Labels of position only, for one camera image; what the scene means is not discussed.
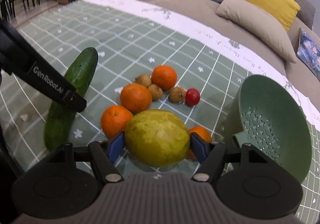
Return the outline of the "orange tangerine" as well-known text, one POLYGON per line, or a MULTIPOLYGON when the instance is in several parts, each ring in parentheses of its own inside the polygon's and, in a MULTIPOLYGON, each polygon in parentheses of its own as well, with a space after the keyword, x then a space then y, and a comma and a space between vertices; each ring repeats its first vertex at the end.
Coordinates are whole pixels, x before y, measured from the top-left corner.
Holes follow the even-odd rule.
POLYGON ((159 65, 153 70, 151 80, 162 90, 170 90, 177 82, 177 73, 168 65, 159 65))
MULTIPOLYGON (((191 134, 191 133, 196 133, 206 142, 213 141, 213 139, 210 135, 210 132, 208 132, 208 130, 202 126, 195 126, 191 129, 189 129, 189 134, 191 134)), ((192 159, 192 160, 196 160, 195 155, 191 150, 189 150, 188 158, 192 159)))
POLYGON ((150 107, 152 95, 147 87, 138 83, 131 83, 121 91, 120 102, 131 113, 138 114, 150 107))
POLYGON ((132 119, 133 114, 121 105, 108 107, 101 116, 101 128, 108 139, 118 136, 132 119))

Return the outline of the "yellow-green pear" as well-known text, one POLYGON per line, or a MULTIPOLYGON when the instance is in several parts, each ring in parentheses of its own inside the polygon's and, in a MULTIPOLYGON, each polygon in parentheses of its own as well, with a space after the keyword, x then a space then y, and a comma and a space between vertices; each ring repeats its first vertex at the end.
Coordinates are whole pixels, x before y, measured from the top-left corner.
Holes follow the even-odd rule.
POLYGON ((190 135, 183 121, 167 110, 136 114, 124 130, 125 146, 138 161, 150 167, 167 167, 185 159, 190 135))

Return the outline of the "green cucumber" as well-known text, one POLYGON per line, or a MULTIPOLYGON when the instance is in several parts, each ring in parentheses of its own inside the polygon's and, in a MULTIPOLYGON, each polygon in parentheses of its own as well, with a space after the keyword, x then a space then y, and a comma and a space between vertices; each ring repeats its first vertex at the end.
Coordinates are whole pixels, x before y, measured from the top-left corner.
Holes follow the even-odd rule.
POLYGON ((48 151, 55 151, 67 143, 71 126, 78 112, 84 111, 84 99, 98 64, 98 52, 93 47, 85 48, 67 69, 64 79, 72 85, 64 103, 52 102, 44 127, 44 144, 48 151))

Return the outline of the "red cherry tomato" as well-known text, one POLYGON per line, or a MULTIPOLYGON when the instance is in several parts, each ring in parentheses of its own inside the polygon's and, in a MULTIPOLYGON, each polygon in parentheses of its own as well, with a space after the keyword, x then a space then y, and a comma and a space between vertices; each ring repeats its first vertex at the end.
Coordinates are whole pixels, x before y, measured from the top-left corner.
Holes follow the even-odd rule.
POLYGON ((189 105, 189 106, 195 106, 200 102, 200 92, 195 89, 195 88, 190 88, 186 91, 185 94, 185 102, 189 105))

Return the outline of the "brown longan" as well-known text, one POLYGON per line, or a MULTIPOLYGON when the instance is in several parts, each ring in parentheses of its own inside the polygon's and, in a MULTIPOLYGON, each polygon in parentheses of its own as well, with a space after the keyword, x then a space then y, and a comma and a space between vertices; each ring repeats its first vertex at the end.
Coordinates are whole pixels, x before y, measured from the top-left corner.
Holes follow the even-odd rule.
POLYGON ((142 75, 137 76, 135 78, 135 82, 137 84, 143 85, 146 88, 148 88, 150 85, 152 85, 151 77, 149 75, 146 75, 146 74, 142 74, 142 75))
POLYGON ((157 86, 156 84, 149 85, 148 90, 151 93, 153 101, 158 101, 163 96, 163 90, 159 86, 157 86))
POLYGON ((182 87, 173 87, 169 91, 169 100, 173 103, 182 102, 185 99, 186 91, 182 87))

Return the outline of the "green plastic colander bowl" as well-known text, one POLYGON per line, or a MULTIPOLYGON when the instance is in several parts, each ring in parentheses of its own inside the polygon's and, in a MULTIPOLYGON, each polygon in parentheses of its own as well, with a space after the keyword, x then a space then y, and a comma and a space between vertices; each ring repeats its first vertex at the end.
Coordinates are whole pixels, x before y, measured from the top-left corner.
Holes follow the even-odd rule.
POLYGON ((247 77, 223 125, 227 147, 250 143, 299 182, 308 175, 312 146, 305 115, 293 97, 271 78, 247 77))

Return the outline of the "orange tangerine top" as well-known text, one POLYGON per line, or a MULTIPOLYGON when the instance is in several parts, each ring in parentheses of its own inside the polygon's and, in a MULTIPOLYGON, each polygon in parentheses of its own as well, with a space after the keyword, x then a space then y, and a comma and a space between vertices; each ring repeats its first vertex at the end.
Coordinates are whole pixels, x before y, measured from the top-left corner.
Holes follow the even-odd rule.
POLYGON ((162 90, 170 90, 177 82, 177 73, 168 65, 159 65, 153 70, 151 80, 162 90))

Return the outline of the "green checkered tablecloth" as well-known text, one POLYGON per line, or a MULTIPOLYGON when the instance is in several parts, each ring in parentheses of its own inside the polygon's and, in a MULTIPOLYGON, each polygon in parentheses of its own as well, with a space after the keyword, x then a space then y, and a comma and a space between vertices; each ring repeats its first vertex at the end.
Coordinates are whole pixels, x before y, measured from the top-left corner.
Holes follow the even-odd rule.
MULTIPOLYGON (((222 141, 223 120, 242 81, 260 74, 277 81, 306 115, 312 144, 308 175, 302 183, 304 197, 296 217, 287 223, 315 223, 319 218, 319 112, 309 98, 270 63, 243 45, 178 13, 136 0, 80 0, 43 13, 18 30, 62 75, 87 47, 98 52, 98 65, 85 95, 87 108, 77 113, 68 140, 75 146, 105 140, 100 117, 120 104, 124 86, 140 74, 151 74, 161 64, 177 73, 177 85, 201 93, 195 107, 169 101, 167 94, 151 109, 168 110, 186 126, 202 126, 222 141)), ((2 73, 1 126, 14 159, 28 170, 48 155, 43 130, 51 101, 17 76, 2 73)), ((148 167, 125 149, 116 159, 123 176, 148 177, 173 172, 170 177, 191 176, 199 164, 184 159, 170 167, 148 167)))

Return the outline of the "beige cushion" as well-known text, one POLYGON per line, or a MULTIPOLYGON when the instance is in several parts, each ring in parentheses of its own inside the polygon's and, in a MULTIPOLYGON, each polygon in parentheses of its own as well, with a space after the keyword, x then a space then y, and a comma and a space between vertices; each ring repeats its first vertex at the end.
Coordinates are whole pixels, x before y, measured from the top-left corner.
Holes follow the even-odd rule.
POLYGON ((284 60, 297 62, 286 30, 275 17, 263 9, 245 0, 223 0, 216 14, 257 36, 284 60))

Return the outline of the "blue patterned cushion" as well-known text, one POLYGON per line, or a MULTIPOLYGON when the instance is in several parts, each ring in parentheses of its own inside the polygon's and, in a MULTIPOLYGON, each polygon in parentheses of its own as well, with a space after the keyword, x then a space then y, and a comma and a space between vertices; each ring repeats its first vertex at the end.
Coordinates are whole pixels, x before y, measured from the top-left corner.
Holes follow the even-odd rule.
POLYGON ((319 45, 302 28, 300 28, 297 55, 319 80, 319 45))

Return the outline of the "beige sofa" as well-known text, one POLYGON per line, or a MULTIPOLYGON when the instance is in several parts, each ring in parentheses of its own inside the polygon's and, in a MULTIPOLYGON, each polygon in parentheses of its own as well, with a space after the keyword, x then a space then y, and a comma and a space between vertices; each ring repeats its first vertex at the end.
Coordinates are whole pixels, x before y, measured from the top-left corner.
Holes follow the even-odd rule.
POLYGON ((319 45, 319 36, 312 30, 314 8, 307 0, 295 0, 301 6, 301 10, 297 13, 291 28, 286 31, 296 54, 296 63, 284 60, 257 36, 233 21, 218 16, 216 14, 216 10, 220 5, 218 2, 212 0, 140 1, 149 2, 170 11, 180 13, 209 26, 228 39, 234 40, 235 42, 249 48, 277 71, 285 75, 299 91, 309 97, 316 108, 319 107, 319 80, 297 55, 300 28, 305 30, 317 45, 319 45))

